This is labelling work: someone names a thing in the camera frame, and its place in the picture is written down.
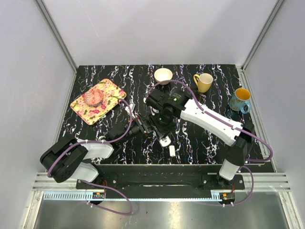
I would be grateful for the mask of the aluminium frame post left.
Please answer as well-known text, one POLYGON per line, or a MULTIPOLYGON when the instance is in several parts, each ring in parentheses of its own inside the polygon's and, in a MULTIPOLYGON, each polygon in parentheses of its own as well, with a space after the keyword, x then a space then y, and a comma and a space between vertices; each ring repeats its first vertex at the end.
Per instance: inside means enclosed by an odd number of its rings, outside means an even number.
POLYGON ((77 72, 78 66, 75 63, 72 55, 70 54, 62 36, 60 35, 60 32, 51 16, 49 10, 47 9, 46 4, 44 3, 43 0, 34 0, 34 2, 36 3, 39 11, 41 12, 43 18, 45 19, 51 33, 53 34, 59 48, 62 51, 62 54, 64 55, 64 57, 66 58, 66 60, 69 64, 69 66, 72 68, 72 70, 74 72, 77 72))

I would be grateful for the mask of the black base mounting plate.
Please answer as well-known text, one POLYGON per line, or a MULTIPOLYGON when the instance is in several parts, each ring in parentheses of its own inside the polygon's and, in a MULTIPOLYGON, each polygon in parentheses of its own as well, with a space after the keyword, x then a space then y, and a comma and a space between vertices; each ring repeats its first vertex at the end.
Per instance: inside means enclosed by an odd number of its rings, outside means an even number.
POLYGON ((219 176, 220 165, 100 165, 97 183, 129 199, 210 198, 212 191, 244 191, 242 175, 219 176))

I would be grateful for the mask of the blue butterfly mug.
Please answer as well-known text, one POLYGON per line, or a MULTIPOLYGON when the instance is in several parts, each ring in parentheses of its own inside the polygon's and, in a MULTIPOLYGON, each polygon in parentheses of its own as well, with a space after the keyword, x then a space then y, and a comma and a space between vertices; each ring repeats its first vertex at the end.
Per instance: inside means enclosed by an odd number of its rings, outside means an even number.
POLYGON ((250 103, 251 94, 244 88, 238 88, 235 90, 232 98, 229 101, 229 107, 236 112, 242 112, 247 114, 252 109, 250 103))

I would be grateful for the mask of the yellow mug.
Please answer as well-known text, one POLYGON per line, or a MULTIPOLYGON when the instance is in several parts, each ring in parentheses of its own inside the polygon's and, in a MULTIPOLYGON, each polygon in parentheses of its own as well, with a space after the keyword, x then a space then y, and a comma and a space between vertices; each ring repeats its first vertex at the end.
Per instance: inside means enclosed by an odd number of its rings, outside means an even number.
POLYGON ((197 85, 198 91, 201 93, 207 92, 213 82, 213 77, 208 73, 203 73, 200 75, 195 74, 193 79, 197 85))

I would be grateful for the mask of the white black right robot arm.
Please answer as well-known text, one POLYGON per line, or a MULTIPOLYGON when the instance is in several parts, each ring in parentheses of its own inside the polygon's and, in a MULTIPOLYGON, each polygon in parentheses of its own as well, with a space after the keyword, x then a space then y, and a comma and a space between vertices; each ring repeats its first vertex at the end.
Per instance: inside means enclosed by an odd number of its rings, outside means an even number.
POLYGON ((227 146, 223 163, 217 176, 217 185, 227 189, 234 183, 234 176, 244 165, 254 139, 242 131, 254 132, 254 125, 230 120, 201 103, 197 103, 188 92, 175 90, 163 93, 154 89, 144 99, 145 103, 158 114, 151 116, 158 131, 169 129, 174 118, 191 122, 220 138, 227 146))

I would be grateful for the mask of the aluminium frame post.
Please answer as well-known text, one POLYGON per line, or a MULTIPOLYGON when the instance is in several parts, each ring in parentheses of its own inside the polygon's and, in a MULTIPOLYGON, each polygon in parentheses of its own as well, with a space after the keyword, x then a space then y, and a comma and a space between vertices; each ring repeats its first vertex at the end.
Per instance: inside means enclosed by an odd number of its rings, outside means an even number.
POLYGON ((39 11, 41 12, 43 18, 45 19, 51 33, 53 34, 59 48, 62 51, 62 54, 64 55, 64 57, 66 58, 66 60, 69 64, 69 66, 72 68, 72 70, 74 72, 77 72, 78 66, 75 63, 72 55, 70 54, 62 36, 60 35, 60 32, 51 16, 49 10, 47 9, 46 4, 44 3, 43 0, 34 0, 34 2, 36 3, 39 11))
POLYGON ((248 67, 248 65, 250 64, 250 61, 253 59, 256 51, 260 47, 262 41, 264 40, 264 38, 267 35, 268 31, 270 30, 271 26, 275 22, 277 15, 281 11, 281 9, 285 3, 286 3, 286 0, 277 0, 276 1, 269 16, 267 17, 267 20, 265 21, 262 29, 259 32, 258 37, 256 38, 252 48, 250 49, 250 52, 248 53, 244 63, 241 65, 241 69, 243 71, 245 71, 246 68, 248 67))

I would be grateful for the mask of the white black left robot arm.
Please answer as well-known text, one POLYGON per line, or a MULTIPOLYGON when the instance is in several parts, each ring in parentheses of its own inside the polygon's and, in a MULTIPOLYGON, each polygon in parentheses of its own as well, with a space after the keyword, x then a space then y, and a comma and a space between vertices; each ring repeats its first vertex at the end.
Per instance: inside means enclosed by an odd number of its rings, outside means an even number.
POLYGON ((128 125, 116 124, 101 141, 78 140, 70 134, 58 140, 40 157, 40 163, 48 172, 48 177, 57 183, 69 178, 86 179, 89 186, 96 189, 102 186, 103 177, 98 169, 83 161, 89 158, 109 156, 119 149, 121 144, 139 134, 156 132, 153 116, 136 115, 128 125))

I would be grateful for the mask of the pink patterned glass bowl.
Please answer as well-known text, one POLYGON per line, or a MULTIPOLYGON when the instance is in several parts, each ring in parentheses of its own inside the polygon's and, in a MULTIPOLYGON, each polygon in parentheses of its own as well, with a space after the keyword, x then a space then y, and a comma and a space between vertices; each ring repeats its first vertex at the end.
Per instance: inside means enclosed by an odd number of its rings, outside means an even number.
POLYGON ((103 101, 103 91, 97 88, 91 88, 82 97, 88 106, 96 107, 103 101))

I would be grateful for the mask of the aluminium frame post right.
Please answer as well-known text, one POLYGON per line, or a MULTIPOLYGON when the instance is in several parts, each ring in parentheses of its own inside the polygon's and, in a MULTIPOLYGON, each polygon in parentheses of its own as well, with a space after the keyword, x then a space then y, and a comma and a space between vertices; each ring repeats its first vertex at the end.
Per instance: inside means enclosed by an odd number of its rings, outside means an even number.
POLYGON ((262 29, 259 32, 258 37, 256 38, 252 48, 250 49, 250 52, 248 53, 244 63, 241 65, 241 69, 243 71, 245 71, 246 68, 248 67, 248 65, 250 64, 250 61, 253 59, 256 51, 260 47, 262 41, 264 40, 264 38, 267 35, 268 31, 270 30, 271 26, 275 22, 277 15, 281 11, 281 9, 285 3, 286 3, 286 0, 277 0, 276 1, 269 16, 267 17, 267 20, 265 21, 262 29))

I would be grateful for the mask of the white remote battery cover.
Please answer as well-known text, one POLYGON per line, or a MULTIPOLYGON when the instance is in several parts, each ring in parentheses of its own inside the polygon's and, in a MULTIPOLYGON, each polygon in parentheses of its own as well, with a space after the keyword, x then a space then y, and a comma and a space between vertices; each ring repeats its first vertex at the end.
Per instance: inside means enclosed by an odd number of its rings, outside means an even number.
POLYGON ((175 157, 175 147, 173 145, 169 146, 170 157, 175 157))

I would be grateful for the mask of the white remote control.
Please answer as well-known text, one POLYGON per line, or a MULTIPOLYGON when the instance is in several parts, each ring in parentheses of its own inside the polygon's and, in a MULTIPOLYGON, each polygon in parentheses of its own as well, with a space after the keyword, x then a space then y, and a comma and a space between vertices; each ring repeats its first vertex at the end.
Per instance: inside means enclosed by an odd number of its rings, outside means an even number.
POLYGON ((169 138, 169 136, 166 136, 164 138, 161 138, 159 140, 159 143, 162 147, 167 147, 171 144, 171 139, 169 138))

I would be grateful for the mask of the cream ceramic bowl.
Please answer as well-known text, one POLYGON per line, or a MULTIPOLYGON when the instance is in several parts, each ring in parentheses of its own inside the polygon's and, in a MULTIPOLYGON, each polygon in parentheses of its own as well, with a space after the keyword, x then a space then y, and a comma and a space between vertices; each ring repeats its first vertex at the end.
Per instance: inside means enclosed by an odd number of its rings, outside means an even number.
POLYGON ((160 68, 155 71, 154 78, 156 82, 168 81, 171 80, 173 77, 173 73, 171 70, 167 68, 160 68))

